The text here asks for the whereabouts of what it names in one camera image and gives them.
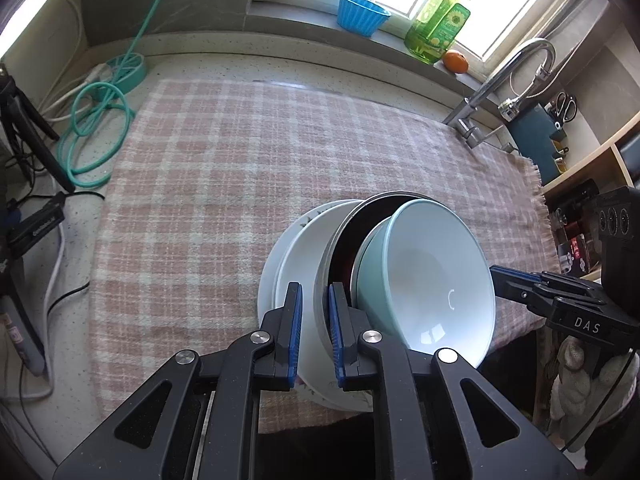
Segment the tripod leg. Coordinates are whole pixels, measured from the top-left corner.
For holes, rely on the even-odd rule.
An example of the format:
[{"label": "tripod leg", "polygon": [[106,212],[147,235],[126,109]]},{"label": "tripod leg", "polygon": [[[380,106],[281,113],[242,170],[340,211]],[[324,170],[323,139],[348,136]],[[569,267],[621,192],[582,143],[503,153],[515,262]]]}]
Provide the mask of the tripod leg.
[{"label": "tripod leg", "polygon": [[33,106],[33,103],[29,101],[28,97],[20,90],[19,88],[15,89],[18,94],[18,98],[24,108],[24,111],[27,113],[27,116],[33,121],[33,123],[42,130],[42,132],[49,137],[51,140],[60,140],[60,137],[55,132],[55,130],[50,126],[47,121],[44,120],[44,117],[40,115],[39,111],[36,110],[36,107]]},{"label": "tripod leg", "polygon": [[76,190],[76,186],[66,176],[65,171],[60,167],[57,160],[46,147],[40,136],[36,133],[33,124],[27,117],[22,108],[22,103],[19,98],[9,101],[9,113],[14,120],[14,124],[18,129],[18,134],[26,142],[33,154],[43,164],[47,171],[55,178],[60,186],[62,186],[67,192],[73,193]]},{"label": "tripod leg", "polygon": [[14,123],[11,120],[11,113],[9,112],[7,102],[3,102],[2,104],[0,104],[0,122],[2,123],[4,133],[6,134],[6,139],[9,141],[9,147],[11,147],[12,151],[14,152],[22,175],[25,177],[27,182],[31,182],[33,175],[31,174],[31,169],[28,166],[27,162],[20,156],[22,150],[18,145]]}]

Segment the dish soap bottle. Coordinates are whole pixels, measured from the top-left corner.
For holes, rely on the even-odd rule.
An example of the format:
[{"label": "dish soap bottle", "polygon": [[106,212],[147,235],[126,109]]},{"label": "dish soap bottle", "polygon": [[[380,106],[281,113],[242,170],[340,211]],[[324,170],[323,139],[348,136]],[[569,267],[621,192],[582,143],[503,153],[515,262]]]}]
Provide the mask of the dish soap bottle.
[{"label": "dish soap bottle", "polygon": [[471,15],[467,1],[428,0],[404,37],[409,51],[428,63],[444,56]]}]

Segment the white cable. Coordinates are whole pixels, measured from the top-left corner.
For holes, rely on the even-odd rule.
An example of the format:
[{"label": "white cable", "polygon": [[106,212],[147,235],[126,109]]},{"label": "white cable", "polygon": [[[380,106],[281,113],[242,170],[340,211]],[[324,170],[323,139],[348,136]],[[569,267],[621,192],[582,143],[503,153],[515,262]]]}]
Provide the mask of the white cable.
[{"label": "white cable", "polygon": [[584,7],[586,7],[587,4],[590,2],[591,0],[579,0],[574,6],[574,8],[560,21],[560,23],[558,23],[550,31],[543,34],[543,38],[547,38],[549,40],[552,36],[558,34],[559,32],[562,32],[564,28],[567,26],[567,24],[573,21],[573,19],[575,18],[575,15],[581,12],[584,9]]},{"label": "white cable", "polygon": [[74,60],[74,58],[76,57],[76,54],[78,53],[78,49],[80,48],[80,43],[82,43],[82,36],[84,36],[84,25],[82,24],[82,13],[80,12],[80,9],[76,5],[75,1],[73,0],[66,0],[66,1],[73,8],[74,13],[76,15],[76,25],[78,28],[78,40],[76,41],[76,46],[74,47],[73,53],[71,54],[71,56],[69,57],[65,65],[62,67],[62,70],[60,70],[56,78],[53,80],[53,83],[51,83],[51,86],[49,87],[46,94],[44,94],[44,97],[40,101],[40,105],[38,106],[38,108],[42,107],[42,105],[51,95],[51,92],[53,92],[53,89],[60,82],[60,79],[62,79],[62,76],[65,75],[66,69],[69,68],[69,66],[71,65],[71,62]]},{"label": "white cable", "polygon": [[45,115],[48,114],[50,111],[52,111],[55,108],[58,108],[60,105],[63,105],[65,103],[65,101],[67,101],[70,97],[76,95],[79,91],[81,91],[85,86],[87,86],[87,82],[86,81],[82,81],[79,85],[76,85],[75,87],[73,87],[71,90],[69,90],[68,92],[66,92],[65,94],[63,94],[61,97],[56,98],[55,101],[52,102],[52,104],[50,104],[49,106],[47,106],[44,110],[42,110],[40,113],[41,115]]},{"label": "white cable", "polygon": [[[53,182],[53,194],[55,194],[56,181],[53,177],[51,177],[51,181]],[[49,397],[53,393],[53,389],[56,383],[55,376],[53,373],[53,359],[51,358],[50,349],[49,349],[49,316],[47,314],[48,314],[50,300],[51,300],[51,293],[53,292],[53,287],[56,284],[58,274],[60,273],[62,256],[63,256],[63,253],[65,252],[66,240],[65,240],[65,228],[64,228],[63,222],[60,222],[60,224],[58,225],[58,231],[60,233],[58,237],[60,241],[60,244],[58,246],[58,257],[56,258],[56,263],[54,264],[53,270],[51,271],[51,276],[49,277],[49,283],[47,283],[47,290],[44,294],[44,300],[42,303],[42,347],[44,349],[44,361],[47,365],[46,378],[47,378],[47,383],[49,383],[49,387],[40,392],[35,392],[32,394],[23,394],[22,395],[23,401],[40,400],[40,399],[45,399],[46,397]],[[0,397],[0,400],[4,400],[7,402],[20,402],[20,397],[6,396],[6,397]]]},{"label": "white cable", "polygon": [[[81,82],[84,78],[86,77],[86,74],[82,74],[81,76],[75,77],[73,78],[71,81],[67,81],[66,83],[64,83],[60,89],[58,90],[58,94],[53,98],[54,100],[58,100],[59,99],[59,95],[66,92],[69,88],[71,88],[72,86],[76,86],[76,88],[79,86],[78,83]],[[43,113],[45,111],[49,111],[49,107],[47,106],[46,110],[43,110],[43,108],[45,107],[44,103],[40,104],[40,107],[38,108],[38,111],[40,113]]]},{"label": "white cable", "polygon": [[[89,99],[89,103],[83,106],[82,108],[80,108],[79,110],[76,110],[76,116],[84,113],[85,111],[89,110],[94,106],[94,101],[89,96],[83,96],[83,97],[87,97]],[[55,123],[61,123],[62,121],[66,121],[70,118],[71,118],[71,114],[66,114],[59,117],[44,117],[44,120],[47,121],[47,123],[55,124]]]}]

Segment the blue plastic basket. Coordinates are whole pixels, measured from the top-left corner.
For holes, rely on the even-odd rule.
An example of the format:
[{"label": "blue plastic basket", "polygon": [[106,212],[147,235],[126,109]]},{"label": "blue plastic basket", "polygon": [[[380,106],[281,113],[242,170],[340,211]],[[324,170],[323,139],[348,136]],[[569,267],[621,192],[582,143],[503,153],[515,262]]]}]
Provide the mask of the blue plastic basket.
[{"label": "blue plastic basket", "polygon": [[340,0],[338,25],[368,38],[386,22],[391,12],[370,0]]}]

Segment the light blue bowl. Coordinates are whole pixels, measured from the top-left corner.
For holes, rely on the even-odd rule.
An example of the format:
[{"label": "light blue bowl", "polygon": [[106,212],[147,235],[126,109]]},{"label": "light blue bowl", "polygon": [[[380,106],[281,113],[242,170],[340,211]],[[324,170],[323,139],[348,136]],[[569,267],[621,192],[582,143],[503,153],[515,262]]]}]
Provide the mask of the light blue bowl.
[{"label": "light blue bowl", "polygon": [[373,327],[412,349],[453,348],[472,366],[494,335],[494,282],[482,249],[454,212],[433,200],[400,206],[367,246],[357,305]]},{"label": "light blue bowl", "polygon": [[370,0],[340,0],[338,25],[369,38],[391,13]]}]

